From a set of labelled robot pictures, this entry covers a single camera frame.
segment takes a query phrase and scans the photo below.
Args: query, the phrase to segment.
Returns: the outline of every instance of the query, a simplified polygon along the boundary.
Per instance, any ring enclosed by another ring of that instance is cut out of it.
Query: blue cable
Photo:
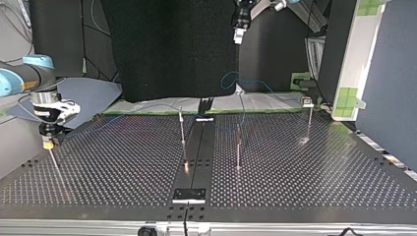
[[[226,80],[230,75],[237,75],[237,78],[236,79],[234,79],[233,80],[233,82],[229,85],[229,86],[225,86],[224,85],[224,80]],[[223,76],[223,78],[221,78],[221,81],[220,81],[220,85],[221,85],[221,88],[222,89],[225,89],[225,90],[227,90],[227,89],[231,89],[233,86],[235,86],[236,85],[236,83],[237,82],[241,82],[241,83],[245,83],[245,84],[262,84],[262,85],[264,85],[271,93],[274,93],[273,92],[273,90],[267,85],[267,83],[265,83],[265,82],[263,82],[263,81],[245,81],[245,80],[241,80],[241,79],[239,79],[239,72],[237,72],[237,71],[230,71],[230,72],[228,72],[228,73],[226,73],[224,76]],[[243,102],[243,98],[242,98],[242,94],[240,94],[239,93],[239,98],[240,98],[240,102],[241,102],[241,104],[242,104],[242,111],[243,111],[243,114],[242,114],[242,119],[241,119],[241,121],[240,121],[240,126],[242,127],[244,124],[245,124],[245,121],[246,121],[246,109],[245,109],[245,103]],[[113,118],[113,119],[111,119],[110,121],[108,121],[106,124],[104,124],[103,126],[101,126],[101,127],[99,127],[98,129],[95,129],[95,130],[93,130],[93,131],[86,131],[86,132],[80,132],[80,133],[77,133],[77,134],[72,134],[72,135],[68,135],[68,136],[66,136],[66,138],[71,138],[71,137],[74,137],[74,136],[77,136],[77,135],[88,135],[88,134],[93,134],[93,133],[96,133],[96,132],[99,132],[99,131],[101,131],[102,129],[104,129],[105,127],[107,127],[108,125],[110,125],[110,124],[112,124],[112,123],[114,123],[115,121],[117,121],[118,119],[120,119],[120,118],[122,118],[122,117],[124,117],[124,116],[126,116],[126,115],[128,115],[128,114],[131,114],[131,113],[134,113],[134,112],[137,112],[137,111],[140,111],[140,110],[143,110],[143,109],[147,109],[147,108],[151,108],[151,107],[155,107],[155,106],[167,106],[167,107],[170,107],[170,108],[172,108],[172,109],[174,109],[174,110],[179,110],[178,108],[176,108],[176,107],[174,107],[174,106],[171,106],[171,105],[166,105],[166,104],[156,104],[156,105],[150,105],[150,106],[146,106],[146,107],[142,107],[142,108],[140,108],[140,109],[137,109],[137,110],[134,110],[134,111],[130,111],[130,112],[128,112],[128,113],[126,113],[126,114],[123,114],[123,115],[119,115],[119,116],[117,116],[117,117],[115,117],[115,118]],[[223,127],[223,126],[219,126],[219,125],[216,125],[214,122],[212,122],[212,124],[216,127],[216,128],[220,128],[220,129],[226,129],[226,130],[228,130],[228,131],[235,131],[236,130],[236,128],[235,127],[232,127],[232,128],[228,128],[228,127]]]
[[[167,106],[167,107],[170,107],[170,108],[172,108],[174,110],[179,110],[175,106],[166,105],[166,104],[156,104],[156,105],[145,106],[145,107],[139,108],[137,110],[130,111],[130,112],[126,113],[126,114],[119,115],[119,116],[117,116],[117,117],[109,120],[107,123],[105,123],[103,126],[99,127],[98,129],[95,129],[93,131],[83,131],[83,132],[79,132],[77,134],[67,135],[66,138],[71,138],[71,137],[74,137],[74,136],[77,136],[77,135],[88,135],[88,134],[96,133],[96,132],[101,131],[102,129],[104,129],[108,125],[114,123],[116,120],[118,120],[118,119],[120,119],[120,118],[122,118],[122,117],[124,117],[126,115],[132,114],[132,113],[137,112],[137,111],[140,111],[140,110],[148,109],[148,108],[151,108],[151,107],[156,107],[156,106]]]

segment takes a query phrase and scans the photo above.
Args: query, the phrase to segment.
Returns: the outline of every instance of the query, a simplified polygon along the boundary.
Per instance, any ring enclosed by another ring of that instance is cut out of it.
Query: black cable
[[[107,32],[104,32],[104,31],[98,30],[98,29],[96,29],[96,28],[94,28],[94,27],[91,27],[91,26],[89,26],[89,25],[86,25],[86,24],[83,24],[83,27],[88,28],[88,29],[90,29],[90,30],[94,30],[94,31],[96,31],[96,32],[99,32],[99,33],[101,33],[101,34],[103,34],[103,35],[106,35],[106,36],[108,36],[109,38],[111,38],[110,34],[108,34]]]
[[[92,66],[93,67],[95,67],[95,69],[98,71],[98,79],[100,78],[100,75],[102,75],[108,82],[111,82],[110,81],[110,79],[106,76],[106,75],[104,75],[104,73],[102,73],[101,71],[100,71],[100,69],[98,69],[98,67],[88,58],[88,56],[87,55],[85,55],[85,57],[86,57],[86,60],[90,63],[90,64],[92,64]]]
[[[28,52],[25,56],[29,56],[32,50],[33,50],[33,42],[31,42],[31,43],[30,43],[30,49],[29,49],[29,52]],[[23,58],[23,57],[21,57],[21,58],[17,58],[17,59],[14,59],[14,60],[5,61],[5,63],[17,62],[17,61],[19,61],[19,60],[22,60],[22,58]]]
[[[347,227],[347,228],[343,229],[343,231],[341,231],[341,233],[337,236],[345,236],[347,234],[347,232],[349,232],[349,231],[355,236],[364,236],[363,234],[356,233],[355,230],[353,230],[350,227]]]
[[[312,17],[313,5],[314,5],[314,3],[315,3],[315,2],[316,2],[316,0],[313,0],[313,1],[312,1],[312,4],[310,5],[309,18],[308,18],[308,20],[307,20],[307,46],[306,46],[306,50],[307,50],[307,56],[308,56],[308,61],[309,61],[309,64],[310,64],[310,68],[311,68],[311,70],[312,70],[312,79],[313,79],[313,81],[316,83],[317,90],[319,91],[320,96],[323,98],[323,100],[325,101],[326,105],[328,106],[328,109],[329,109],[330,111],[333,111],[333,110],[331,109],[330,104],[329,104],[329,103],[328,103],[328,101],[326,100],[325,95],[322,93],[322,90],[321,90],[321,89],[320,89],[320,87],[319,87],[319,82],[317,81],[317,79],[316,79],[316,77],[315,77],[315,75],[314,75],[314,72],[313,72],[313,64],[312,64],[312,60],[310,59],[310,47],[309,47],[309,45],[308,45],[308,39],[309,39],[309,36],[310,36],[310,20],[311,20],[311,17]]]
[[[185,210],[185,217],[184,217],[184,221],[183,221],[183,224],[184,224],[184,235],[185,236],[188,236],[187,214],[188,214],[188,206],[187,206],[187,209]]]

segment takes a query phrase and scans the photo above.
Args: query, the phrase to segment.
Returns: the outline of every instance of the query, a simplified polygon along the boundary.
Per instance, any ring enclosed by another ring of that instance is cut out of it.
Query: green tape
[[[340,88],[333,115],[336,117],[352,117],[358,103],[357,88]]]
[[[356,13],[356,16],[376,16],[381,4],[381,0],[360,0],[359,9]]]
[[[304,111],[305,108],[287,108],[287,109],[246,109],[245,113],[296,113]],[[215,114],[241,114],[242,109],[230,109],[230,110],[210,110],[208,115]],[[196,112],[183,112],[184,115],[196,115]],[[155,116],[173,116],[178,115],[178,111],[106,111],[103,115],[155,115]]]
[[[291,90],[308,90],[308,88],[300,88],[297,85],[294,85],[294,80],[303,80],[303,81],[310,81],[310,72],[304,73],[292,73],[291,75]]]
[[[306,108],[287,108],[287,109],[246,109],[245,113],[297,113],[306,110]],[[241,114],[243,113],[242,109],[233,109],[233,110],[210,110],[207,114]]]

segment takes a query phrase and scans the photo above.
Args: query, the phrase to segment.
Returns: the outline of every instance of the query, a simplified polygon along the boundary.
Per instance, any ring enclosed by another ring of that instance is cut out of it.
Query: white cable
[[[94,10],[93,10],[93,9],[94,9],[94,2],[95,2],[95,0],[92,0],[92,1],[91,1],[91,9],[90,9],[92,23],[95,25],[95,27],[96,27],[98,30],[100,30],[100,31],[102,31],[102,32],[104,32],[104,33],[110,34],[110,32],[108,32],[108,31],[106,31],[106,30],[102,29],[101,27],[99,27],[99,26],[98,26],[98,24],[97,24],[97,22],[95,21],[95,18],[94,18]]]

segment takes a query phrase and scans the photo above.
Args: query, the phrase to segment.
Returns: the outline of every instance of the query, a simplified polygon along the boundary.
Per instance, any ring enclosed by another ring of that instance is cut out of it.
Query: black acoustic panel
[[[231,94],[220,80],[236,70],[233,1],[103,0],[125,98]]]
[[[328,34],[319,73],[320,89],[330,104],[333,103],[336,94],[356,2],[357,0],[331,2]]]
[[[204,221],[417,223],[417,182],[341,123],[308,112],[217,115],[202,136],[193,188]],[[214,141],[203,142],[214,136]]]
[[[80,0],[30,0],[33,47],[52,57],[57,77],[83,75],[84,42]]]
[[[263,81],[272,90],[290,90],[292,73],[307,72],[307,26],[291,10],[266,9],[252,22],[239,50],[240,77]],[[240,83],[246,91],[269,90],[262,84]]]
[[[387,3],[359,110],[357,127],[417,170],[417,21],[413,0]]]

